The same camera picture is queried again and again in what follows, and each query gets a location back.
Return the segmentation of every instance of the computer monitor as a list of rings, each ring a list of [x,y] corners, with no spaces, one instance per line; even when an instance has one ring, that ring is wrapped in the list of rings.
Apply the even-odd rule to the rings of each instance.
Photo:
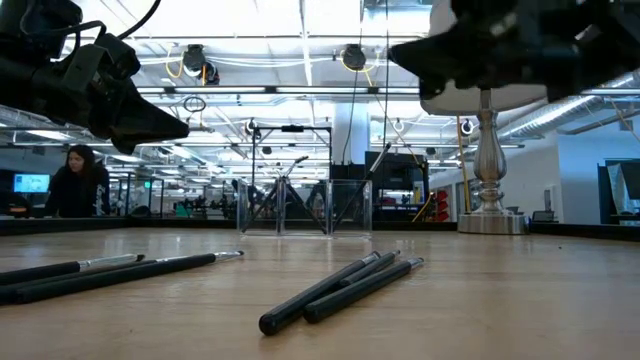
[[[49,191],[50,175],[15,174],[13,192],[26,194],[42,194]]]

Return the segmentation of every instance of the woman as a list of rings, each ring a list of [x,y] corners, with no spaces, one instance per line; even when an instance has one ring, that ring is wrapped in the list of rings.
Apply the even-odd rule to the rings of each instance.
[[[49,185],[46,215],[84,218],[109,214],[109,172],[95,164],[93,150],[75,145]]]

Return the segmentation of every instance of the white wall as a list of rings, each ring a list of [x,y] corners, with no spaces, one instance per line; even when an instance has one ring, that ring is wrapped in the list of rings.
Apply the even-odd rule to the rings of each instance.
[[[614,123],[579,135],[560,135],[558,148],[566,222],[600,224],[598,164],[608,158],[640,158],[640,143]]]
[[[58,148],[46,148],[44,156],[31,149],[0,149],[0,169],[53,175],[65,160],[66,153]]]
[[[563,221],[556,135],[549,134],[543,140],[526,141],[524,144],[524,149],[504,150],[507,175],[501,181],[501,190],[505,193],[503,206],[518,206],[520,212],[531,216],[534,211],[544,210],[544,191],[553,189],[555,199],[552,198],[552,208],[559,221]],[[475,179],[473,163],[466,167],[469,180]],[[461,170],[449,170],[434,174],[429,180],[429,186],[436,189],[462,181]]]

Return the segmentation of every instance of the dark hair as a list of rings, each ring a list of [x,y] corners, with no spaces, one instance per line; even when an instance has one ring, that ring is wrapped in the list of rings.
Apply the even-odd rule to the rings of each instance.
[[[83,178],[88,178],[92,174],[92,170],[94,164],[96,162],[96,156],[93,153],[93,149],[91,149],[87,145],[74,145],[67,152],[67,160],[64,163],[64,166],[68,172],[72,172],[69,167],[69,155],[74,152],[78,154],[82,159],[84,159],[84,165],[82,166],[82,171],[80,172],[80,176]]]

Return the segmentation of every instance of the silver lamp base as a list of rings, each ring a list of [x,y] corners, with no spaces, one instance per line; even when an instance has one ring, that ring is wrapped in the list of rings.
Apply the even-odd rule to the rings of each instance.
[[[469,234],[524,235],[525,217],[512,214],[464,214],[458,217],[458,231]]]

